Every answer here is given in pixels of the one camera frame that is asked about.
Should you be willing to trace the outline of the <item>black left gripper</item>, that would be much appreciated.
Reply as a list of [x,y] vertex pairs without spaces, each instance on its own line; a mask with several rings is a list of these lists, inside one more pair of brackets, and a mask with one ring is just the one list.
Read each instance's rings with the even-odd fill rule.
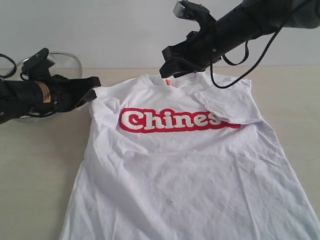
[[[49,117],[58,113],[73,111],[97,98],[94,88],[102,84],[97,76],[67,79],[54,75],[34,82],[39,88],[36,103],[32,106],[33,117]],[[86,92],[78,95],[75,91]]]

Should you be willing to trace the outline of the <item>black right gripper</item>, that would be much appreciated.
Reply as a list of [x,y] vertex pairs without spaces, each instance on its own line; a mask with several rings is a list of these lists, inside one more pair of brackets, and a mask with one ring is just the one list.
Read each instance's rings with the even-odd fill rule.
[[169,45],[162,50],[164,64],[159,70],[162,78],[181,77],[194,72],[203,72],[210,64],[222,60],[215,45],[215,24],[201,27],[189,33],[185,41]]

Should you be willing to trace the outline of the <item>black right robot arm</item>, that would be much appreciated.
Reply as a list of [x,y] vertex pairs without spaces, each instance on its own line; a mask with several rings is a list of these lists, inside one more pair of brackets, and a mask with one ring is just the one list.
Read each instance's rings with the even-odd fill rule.
[[318,0],[243,0],[220,19],[201,4],[180,0],[174,15],[199,24],[186,40],[167,46],[162,78],[203,72],[239,45],[275,33],[280,27],[315,29],[320,25]]

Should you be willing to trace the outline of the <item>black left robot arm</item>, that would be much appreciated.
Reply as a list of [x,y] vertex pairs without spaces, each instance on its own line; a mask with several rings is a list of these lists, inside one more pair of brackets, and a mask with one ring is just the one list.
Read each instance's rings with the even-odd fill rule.
[[0,123],[71,112],[94,100],[94,89],[101,86],[96,76],[67,79],[56,74],[40,80],[1,80]]

